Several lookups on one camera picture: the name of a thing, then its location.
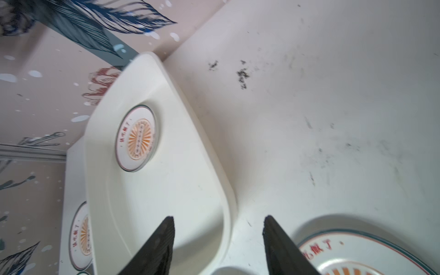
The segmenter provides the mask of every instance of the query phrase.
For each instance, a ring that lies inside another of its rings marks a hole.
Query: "tray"
[[[137,105],[157,123],[145,166],[124,171],[115,155],[118,130]],[[170,274],[210,274],[231,238],[235,197],[203,128],[154,53],[137,56],[90,117],[85,167],[94,269],[117,274],[166,216],[174,216]]]

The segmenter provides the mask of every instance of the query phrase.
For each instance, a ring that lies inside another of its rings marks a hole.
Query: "white table surface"
[[[439,270],[439,14],[436,0],[231,0],[165,61],[236,193],[222,266],[268,273],[268,214],[291,236],[347,214]]]

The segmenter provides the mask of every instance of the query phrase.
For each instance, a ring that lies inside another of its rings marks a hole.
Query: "blue feather painting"
[[[0,260],[0,275],[19,275],[23,273],[27,262],[39,243],[40,242],[22,252],[18,252]]]
[[[4,36],[29,32],[35,21],[55,29],[84,48],[119,56],[104,29],[119,33],[148,33],[176,24],[140,0],[11,0],[0,7]]]

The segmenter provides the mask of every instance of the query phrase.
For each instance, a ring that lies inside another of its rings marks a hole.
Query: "orange sunburst logo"
[[[82,253],[86,256],[90,255],[92,250],[90,249],[90,231],[88,228],[88,216],[85,217],[84,221],[81,224],[80,242]]]
[[[145,118],[139,119],[133,126],[128,138],[128,154],[134,160],[141,159],[151,149],[151,125]]]

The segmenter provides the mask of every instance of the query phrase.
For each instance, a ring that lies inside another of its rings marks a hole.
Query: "wall mural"
[[[121,70],[115,67],[101,68],[98,71],[89,74],[90,84],[88,89],[91,92],[82,94],[82,96],[87,99],[86,102],[89,102],[90,105],[98,105],[104,94],[120,74]]]
[[[67,150],[138,52],[164,60],[224,5],[147,2],[0,0],[0,114],[10,118],[0,121],[0,143]],[[0,209],[0,275],[58,270],[64,170],[59,163],[0,161],[0,201],[10,207]],[[37,213],[42,205],[45,212]],[[93,263],[77,273],[93,274]]]
[[[19,275],[26,269],[27,262],[37,248],[39,242],[21,252],[0,260],[0,275]]]
[[[0,185],[0,275],[58,272],[64,169],[62,163],[13,161],[0,175],[1,182],[30,174]]]
[[[39,21],[84,48],[120,57],[104,29],[141,34],[176,24],[142,0],[128,4],[122,1],[12,0],[1,8],[2,35],[27,33]]]

